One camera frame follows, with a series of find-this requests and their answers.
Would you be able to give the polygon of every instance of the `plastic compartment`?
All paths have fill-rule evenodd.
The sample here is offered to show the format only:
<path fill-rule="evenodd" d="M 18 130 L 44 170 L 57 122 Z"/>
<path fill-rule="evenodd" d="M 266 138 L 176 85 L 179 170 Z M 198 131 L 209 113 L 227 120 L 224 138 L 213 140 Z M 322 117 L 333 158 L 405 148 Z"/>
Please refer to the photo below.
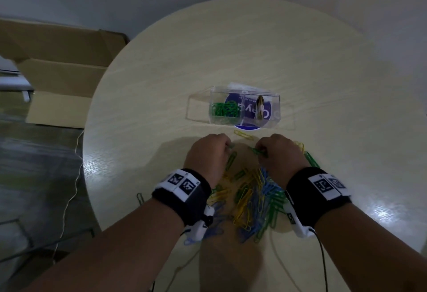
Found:
<path fill-rule="evenodd" d="M 263 118 L 258 118 L 257 100 L 264 100 Z M 218 107 L 225 108 L 221 113 Z M 245 91 L 215 86 L 211 89 L 209 122 L 221 125 L 272 128 L 280 121 L 280 95 L 267 91 Z"/>

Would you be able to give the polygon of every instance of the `floor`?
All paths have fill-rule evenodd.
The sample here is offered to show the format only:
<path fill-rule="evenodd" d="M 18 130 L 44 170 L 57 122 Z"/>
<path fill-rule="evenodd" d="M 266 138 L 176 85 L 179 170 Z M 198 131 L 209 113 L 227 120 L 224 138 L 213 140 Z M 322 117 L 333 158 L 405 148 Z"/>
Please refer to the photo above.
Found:
<path fill-rule="evenodd" d="M 0 91 L 0 222 L 19 218 L 34 245 L 40 246 L 61 234 L 62 214 L 74 193 L 81 164 L 74 148 L 82 130 L 27 124 L 28 107 L 21 93 Z M 84 179 L 80 178 L 77 185 L 79 192 L 68 208 L 65 234 L 90 227 L 99 233 Z M 58 250 L 74 251 L 90 239 L 88 233 L 80 235 L 59 244 Z M 0 226 L 0 245 L 13 245 L 14 240 L 16 230 Z M 3 250 L 0 259 L 11 253 Z M 25 268 L 30 277 L 34 276 L 31 268 L 40 271 L 34 264 Z"/>

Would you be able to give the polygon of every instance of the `blue sticker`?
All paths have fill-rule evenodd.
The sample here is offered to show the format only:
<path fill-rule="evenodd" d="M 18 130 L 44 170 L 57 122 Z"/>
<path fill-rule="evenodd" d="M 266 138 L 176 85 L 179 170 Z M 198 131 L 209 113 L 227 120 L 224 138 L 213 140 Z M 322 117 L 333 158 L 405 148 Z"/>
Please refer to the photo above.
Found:
<path fill-rule="evenodd" d="M 242 100 L 243 100 L 242 95 L 238 93 L 231 93 L 226 98 L 226 103 L 228 101 L 235 101 L 238 103 L 238 106 L 242 106 L 243 104 L 245 109 L 244 117 L 249 119 L 255 119 L 255 112 L 257 109 L 257 100 L 254 100 L 248 97 L 245 97 L 245 100 L 243 102 Z M 266 124 L 270 119 L 270 117 L 271 117 L 271 102 L 265 102 L 264 103 L 264 120 L 265 121 L 263 121 L 263 123 Z M 245 122 L 242 125 L 236 125 L 235 127 L 241 130 L 246 130 L 246 131 L 256 130 L 260 128 L 259 126 L 249 122 Z"/>

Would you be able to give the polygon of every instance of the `right hand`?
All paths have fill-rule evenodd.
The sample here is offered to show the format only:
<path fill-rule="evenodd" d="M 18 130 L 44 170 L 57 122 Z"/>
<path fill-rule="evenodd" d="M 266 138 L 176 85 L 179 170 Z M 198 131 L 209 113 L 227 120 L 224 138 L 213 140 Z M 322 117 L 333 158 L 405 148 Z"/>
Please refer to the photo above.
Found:
<path fill-rule="evenodd" d="M 298 171 L 310 167 L 301 149 L 292 140 L 277 133 L 261 138 L 255 148 L 267 152 L 268 157 L 258 155 L 259 163 L 283 189 L 286 189 L 288 182 Z"/>

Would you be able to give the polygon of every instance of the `round table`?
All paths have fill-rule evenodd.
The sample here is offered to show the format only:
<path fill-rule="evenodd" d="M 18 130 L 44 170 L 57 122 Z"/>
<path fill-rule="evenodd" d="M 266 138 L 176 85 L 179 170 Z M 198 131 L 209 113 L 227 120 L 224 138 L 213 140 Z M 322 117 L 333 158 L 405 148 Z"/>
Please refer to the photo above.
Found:
<path fill-rule="evenodd" d="M 142 31 L 111 63 L 83 147 L 101 229 L 137 208 L 138 192 L 148 199 L 198 138 L 223 132 L 242 139 L 233 127 L 207 123 L 209 88 L 230 82 L 280 94 L 280 123 L 251 134 L 303 142 L 358 207 L 421 250 L 427 119 L 409 80 L 349 25 L 283 0 L 193 5 Z M 289 228 L 269 230 L 259 244 L 224 237 L 191 246 L 181 237 L 156 290 L 324 290 L 315 238 L 299 239 Z M 329 257 L 326 263 L 330 290 L 347 290 Z"/>

